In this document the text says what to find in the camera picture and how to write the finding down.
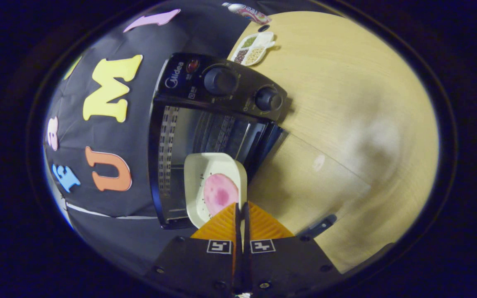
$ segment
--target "light wood tabletop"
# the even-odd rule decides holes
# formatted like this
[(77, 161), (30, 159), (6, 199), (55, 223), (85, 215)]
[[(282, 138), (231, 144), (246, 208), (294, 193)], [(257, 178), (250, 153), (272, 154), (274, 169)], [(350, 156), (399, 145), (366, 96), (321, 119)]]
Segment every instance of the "light wood tabletop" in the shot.
[[(252, 69), (288, 92), (289, 135), (248, 186), (292, 232), (334, 213), (316, 242), (346, 272), (395, 242), (431, 191), (439, 141), (430, 98), (392, 48), (349, 19), (270, 15), (275, 46)], [(258, 32), (251, 23), (240, 41)]]

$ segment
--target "ham slice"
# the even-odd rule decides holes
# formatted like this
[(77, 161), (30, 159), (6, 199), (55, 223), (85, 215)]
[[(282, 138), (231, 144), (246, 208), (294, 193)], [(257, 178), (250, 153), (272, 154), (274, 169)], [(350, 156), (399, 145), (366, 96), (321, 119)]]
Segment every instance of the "ham slice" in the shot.
[(204, 186), (204, 202), (209, 213), (214, 216), (229, 204), (239, 201), (239, 189), (224, 174), (207, 177)]

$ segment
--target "foam letter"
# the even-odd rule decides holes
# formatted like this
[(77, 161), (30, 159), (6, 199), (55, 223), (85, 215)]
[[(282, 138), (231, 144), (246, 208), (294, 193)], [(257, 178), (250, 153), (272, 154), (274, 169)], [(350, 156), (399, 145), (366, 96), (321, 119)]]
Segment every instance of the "foam letter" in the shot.
[(54, 151), (58, 149), (58, 117), (49, 119), (47, 124), (47, 143)]
[(73, 174), (72, 170), (68, 166), (65, 168), (63, 166), (58, 166), (57, 169), (53, 164), (53, 173), (67, 192), (70, 192), (70, 188), (73, 185), (80, 185), (80, 181), (78, 181), (77, 177), (75, 174)]
[(165, 13), (160, 13), (160, 14), (155, 14), (151, 15), (149, 17), (142, 16), (139, 19), (136, 19), (133, 23), (131, 23), (126, 29), (123, 31), (123, 33), (127, 32), (128, 30), (131, 30), (133, 28), (142, 26), (142, 25), (149, 25), (149, 24), (157, 24), (159, 26), (167, 24), (170, 22), (170, 20), (173, 17), (176, 17), (178, 13), (180, 13), (180, 9), (175, 9), (173, 11), (165, 12)]
[(96, 163), (111, 164), (119, 171), (119, 177), (116, 178), (99, 176), (97, 172), (91, 173), (93, 182), (95, 182), (100, 191), (105, 189), (127, 191), (132, 186), (130, 168), (120, 156), (111, 153), (95, 152), (89, 147), (86, 147), (85, 153), (89, 166), (95, 166)]
[(72, 72), (75, 70), (75, 67), (80, 62), (80, 59), (82, 59), (82, 56), (78, 57), (78, 59), (76, 59), (75, 62), (73, 62), (73, 64), (70, 66), (70, 69), (68, 69), (67, 73), (64, 75), (64, 79), (67, 79), (68, 77), (70, 77)]
[(130, 91), (130, 88), (114, 78), (121, 77), (125, 82), (130, 82), (135, 77), (141, 61), (142, 55), (136, 55), (133, 58), (121, 60), (102, 59), (95, 66), (91, 78), (101, 87), (84, 100), (82, 109), (84, 120), (89, 120), (91, 115), (111, 116), (119, 122), (126, 120), (128, 102), (125, 99), (119, 99), (116, 103), (108, 103)]

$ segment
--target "white sectioned tray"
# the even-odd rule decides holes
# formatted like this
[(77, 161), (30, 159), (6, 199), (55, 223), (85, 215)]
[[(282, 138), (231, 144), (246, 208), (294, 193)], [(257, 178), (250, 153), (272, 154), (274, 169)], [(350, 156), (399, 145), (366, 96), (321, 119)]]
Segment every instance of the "white sectioned tray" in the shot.
[(225, 153), (195, 153), (187, 155), (183, 165), (185, 204), (191, 222), (200, 228), (210, 220), (203, 201), (205, 179), (212, 174), (224, 174), (238, 188), (238, 206), (246, 202), (248, 176), (244, 166)]
[[(249, 47), (243, 48), (243, 45), (246, 42), (246, 40), (248, 40), (252, 37), (255, 37), (255, 40), (253, 41), (253, 44), (250, 45)], [(266, 55), (266, 50), (273, 47), (273, 45), (275, 45), (275, 41), (273, 41), (273, 32), (271, 32), (271, 31), (260, 32), (260, 33), (248, 35), (245, 38), (243, 38), (242, 41), (240, 42), (240, 44), (238, 45), (237, 49), (233, 53), (233, 56), (231, 56), (231, 61), (235, 62), (235, 58), (237, 57), (239, 52), (242, 51), (242, 50), (246, 50), (248, 52), (246, 53), (246, 55), (244, 56), (244, 59), (242, 60), (242, 62), (240, 62), (240, 64), (242, 64), (244, 66), (250, 66), (250, 65), (253, 65), (253, 64), (257, 64)], [(257, 59), (255, 59), (255, 61), (253, 61), (253, 62), (246, 63), (246, 60), (252, 54), (252, 51), (254, 49), (261, 49), (261, 53), (259, 54), (259, 57)]]

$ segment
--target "grain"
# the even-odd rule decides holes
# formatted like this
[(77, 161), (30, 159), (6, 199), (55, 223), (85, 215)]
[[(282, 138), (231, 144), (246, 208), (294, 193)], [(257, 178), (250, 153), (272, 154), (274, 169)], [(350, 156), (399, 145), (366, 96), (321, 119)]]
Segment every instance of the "grain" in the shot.
[(263, 53), (265, 49), (260, 48), (260, 49), (253, 49), (251, 53), (246, 57), (246, 64), (252, 64), (255, 62)]
[(242, 60), (244, 60), (244, 56), (246, 56), (246, 53), (248, 50), (241, 50), (237, 53), (237, 56), (235, 57), (235, 62), (240, 63)]
[(257, 38), (257, 37), (254, 36), (254, 37), (248, 38), (248, 40), (246, 40), (246, 42), (244, 42), (244, 45), (242, 46), (242, 48), (247, 48), (247, 47), (253, 45), (253, 42), (255, 41), (255, 38)]

